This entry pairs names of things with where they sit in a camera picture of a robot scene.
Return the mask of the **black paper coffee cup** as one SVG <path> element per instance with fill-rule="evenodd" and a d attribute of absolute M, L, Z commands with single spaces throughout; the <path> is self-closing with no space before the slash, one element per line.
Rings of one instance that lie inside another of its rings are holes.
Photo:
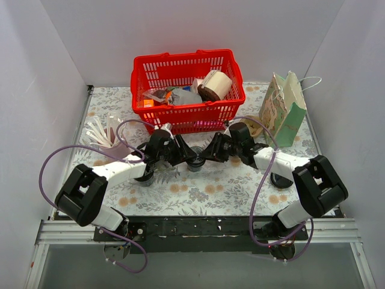
<path fill-rule="evenodd" d="M 186 164 L 189 171 L 198 172 L 205 165 L 205 162 L 206 162 L 205 160 L 196 159 L 196 160 L 189 160 L 186 162 Z"/>

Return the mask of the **black coffee cup lid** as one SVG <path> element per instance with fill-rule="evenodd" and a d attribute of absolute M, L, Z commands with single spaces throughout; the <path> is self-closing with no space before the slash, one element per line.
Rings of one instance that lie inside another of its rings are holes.
<path fill-rule="evenodd" d="M 192 146 L 191 149 L 196 153 L 194 157 L 194 161 L 204 161 L 205 158 L 201 156 L 201 153 L 204 151 L 204 149 L 200 146 Z"/>

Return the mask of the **brown cardboard cup carrier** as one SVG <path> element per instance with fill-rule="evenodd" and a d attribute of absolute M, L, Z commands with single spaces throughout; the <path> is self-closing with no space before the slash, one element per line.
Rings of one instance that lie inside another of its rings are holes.
<path fill-rule="evenodd" d="M 263 133 L 263 131 L 264 131 L 264 129 L 260 125 L 261 120 L 257 116 L 248 115 L 248 116 L 246 116 L 246 118 L 242 118 L 240 120 L 240 122 L 246 124 L 246 126 L 249 130 L 249 133 L 253 138 L 260 136 L 261 133 Z"/>

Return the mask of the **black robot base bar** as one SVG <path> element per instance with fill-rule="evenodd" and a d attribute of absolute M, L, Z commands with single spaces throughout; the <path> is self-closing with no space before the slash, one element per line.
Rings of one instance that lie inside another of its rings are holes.
<path fill-rule="evenodd" d="M 147 253 L 268 253 L 249 233 L 247 216 L 130 216 L 127 238 Z"/>

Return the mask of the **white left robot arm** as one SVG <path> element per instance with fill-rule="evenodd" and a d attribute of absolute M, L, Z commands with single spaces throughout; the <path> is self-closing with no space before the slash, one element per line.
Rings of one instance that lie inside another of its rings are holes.
<path fill-rule="evenodd" d="M 196 156 L 181 135 L 159 129 L 120 161 L 97 167 L 77 165 L 57 194 L 55 205 L 79 226 L 100 226 L 113 240 L 123 240 L 129 220 L 103 204 L 106 191 L 130 179 L 148 181 L 160 161 L 176 166 Z"/>

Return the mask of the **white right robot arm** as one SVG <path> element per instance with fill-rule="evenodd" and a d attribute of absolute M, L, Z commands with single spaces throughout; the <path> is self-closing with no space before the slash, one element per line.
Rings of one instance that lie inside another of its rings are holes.
<path fill-rule="evenodd" d="M 216 133 L 200 153 L 200 158 L 219 163 L 231 156 L 247 166 L 275 173 L 297 189 L 298 200 L 275 213 L 257 231 L 263 237 L 286 239 L 306 220 L 322 217 L 348 198 L 346 186 L 325 156 L 296 157 L 256 143 L 242 122 L 230 125 L 225 133 Z"/>

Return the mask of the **floral patterned table mat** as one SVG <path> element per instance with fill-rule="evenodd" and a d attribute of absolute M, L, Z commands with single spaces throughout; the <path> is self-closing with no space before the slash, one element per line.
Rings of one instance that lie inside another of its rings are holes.
<path fill-rule="evenodd" d="M 258 113 L 268 84 L 244 83 L 246 101 L 238 109 L 237 116 Z M 86 136 L 87 123 L 94 117 L 101 120 L 109 114 L 123 120 L 139 119 L 131 108 L 129 87 L 95 87 L 79 139 L 80 144 L 94 146 Z M 137 122 L 123 127 L 127 143 L 138 146 L 149 138 L 146 127 Z M 189 146 L 205 148 L 214 132 L 185 134 Z M 282 152 L 298 157 L 312 158 L 320 154 L 311 129 L 305 118 L 295 137 L 294 144 L 282 148 Z M 101 154 L 78 149 L 71 163 L 71 170 L 84 163 L 101 166 L 111 162 Z M 198 172 L 190 172 L 185 163 L 170 167 L 160 163 L 154 181 L 148 187 L 139 186 L 133 179 L 113 187 L 105 193 L 103 204 L 128 216 L 247 216 L 254 194 L 263 177 L 263 171 L 242 164 L 237 157 L 225 163 L 207 161 Z M 276 188 L 267 177 L 254 209 L 257 216 L 270 216 L 298 199 L 295 186 Z"/>

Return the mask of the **orange snack box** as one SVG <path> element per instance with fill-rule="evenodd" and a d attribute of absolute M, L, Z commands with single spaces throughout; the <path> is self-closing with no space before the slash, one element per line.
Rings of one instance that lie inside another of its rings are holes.
<path fill-rule="evenodd" d="M 143 107 L 144 108 L 151 108 L 151 107 L 154 107 L 154 106 L 155 106 L 155 103 L 154 103 L 153 99 L 145 99 L 143 101 Z"/>

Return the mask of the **grey foil pouch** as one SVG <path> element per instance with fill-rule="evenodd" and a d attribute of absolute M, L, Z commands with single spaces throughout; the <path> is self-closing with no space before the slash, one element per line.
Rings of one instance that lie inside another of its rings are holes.
<path fill-rule="evenodd" d="M 173 89 L 167 94 L 169 105 L 201 104 L 202 98 L 199 94 L 184 89 Z"/>

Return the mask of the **red plastic shopping basket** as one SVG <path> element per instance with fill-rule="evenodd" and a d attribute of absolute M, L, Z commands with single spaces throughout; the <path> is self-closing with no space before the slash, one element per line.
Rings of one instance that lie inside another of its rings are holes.
<path fill-rule="evenodd" d="M 136 57 L 131 93 L 141 120 L 170 123 L 174 134 L 221 130 L 246 99 L 230 49 Z"/>

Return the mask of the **pink cup of straws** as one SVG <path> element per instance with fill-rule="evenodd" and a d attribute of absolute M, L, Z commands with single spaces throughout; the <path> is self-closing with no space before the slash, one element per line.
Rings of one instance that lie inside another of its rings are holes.
<path fill-rule="evenodd" d="M 90 144 L 109 156 L 126 157 L 131 149 L 122 143 L 122 140 L 126 140 L 123 133 L 119 136 L 116 134 L 117 127 L 121 123 L 122 120 L 117 116 L 108 115 L 105 120 L 94 116 L 86 127 L 86 136 L 91 140 Z"/>

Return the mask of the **green illustrated paper bag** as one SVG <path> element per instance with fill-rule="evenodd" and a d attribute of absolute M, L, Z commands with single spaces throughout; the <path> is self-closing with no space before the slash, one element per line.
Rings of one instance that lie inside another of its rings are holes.
<path fill-rule="evenodd" d="M 259 110 L 269 146 L 293 145 L 307 111 L 303 91 L 301 80 L 294 72 L 289 71 L 286 77 L 273 74 Z"/>

